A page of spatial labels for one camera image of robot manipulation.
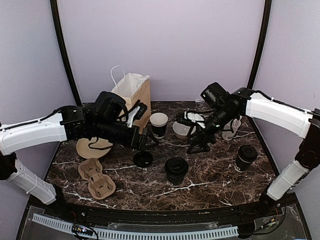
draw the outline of white bowl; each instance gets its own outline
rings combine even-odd
[[[183,125],[181,123],[178,122],[174,122],[172,125],[173,131],[174,131],[174,135],[181,140],[186,140],[187,139],[187,135],[189,132],[190,127]],[[196,131],[196,128],[194,127],[191,134],[193,134]]]

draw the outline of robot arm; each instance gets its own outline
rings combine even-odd
[[[262,119],[285,128],[303,142],[299,152],[282,173],[271,183],[263,196],[267,202],[279,200],[292,186],[304,178],[320,164],[320,112],[290,106],[274,100],[261,91],[240,88],[232,94],[226,92],[218,83],[209,85],[202,98],[210,105],[213,113],[206,119],[197,121],[197,113],[187,112],[177,121],[192,126],[198,124],[195,138],[188,149],[189,154],[208,152],[208,143],[214,144],[215,134],[239,116]]]
[[[146,128],[132,125],[147,106],[139,101],[131,110],[125,100],[110,92],[101,92],[95,103],[85,107],[64,106],[50,115],[0,127],[0,180],[7,180],[49,205],[63,199],[62,191],[38,178],[14,153],[17,150],[50,143],[98,137],[136,150],[156,147],[159,142]],[[118,121],[124,111],[125,122]]]

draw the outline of white coffee cup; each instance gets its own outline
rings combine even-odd
[[[162,139],[167,130],[168,116],[162,112],[154,113],[150,116],[153,135],[157,139]]]
[[[241,121],[238,120],[238,119],[235,119],[233,120],[233,123],[232,123],[232,130],[233,132],[231,131],[231,122],[228,122],[224,128],[223,128],[223,132],[222,132],[222,138],[226,141],[231,141],[232,138],[236,135],[237,131],[238,131],[238,128],[240,127],[241,125]]]

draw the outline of black cup lid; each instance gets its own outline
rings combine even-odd
[[[253,162],[257,159],[257,150],[251,145],[242,145],[239,147],[238,154],[245,161]]]
[[[165,162],[164,170],[172,177],[183,177],[187,174],[189,166],[186,160],[181,157],[172,157]]]
[[[133,162],[139,168],[146,168],[151,165],[153,162],[154,157],[148,151],[140,151],[136,153],[133,157]]]

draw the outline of paper plate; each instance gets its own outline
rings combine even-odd
[[[90,158],[98,159],[106,155],[111,148],[108,148],[105,150],[99,150],[99,149],[110,147],[113,145],[108,140],[101,139],[101,138],[99,138],[97,142],[96,141],[97,141],[96,137],[93,137],[91,140],[88,140],[86,138],[81,138],[78,140],[76,144],[76,151],[84,159],[90,159]],[[99,148],[99,149],[92,149],[89,147],[89,144],[92,144],[91,145],[92,148]]]

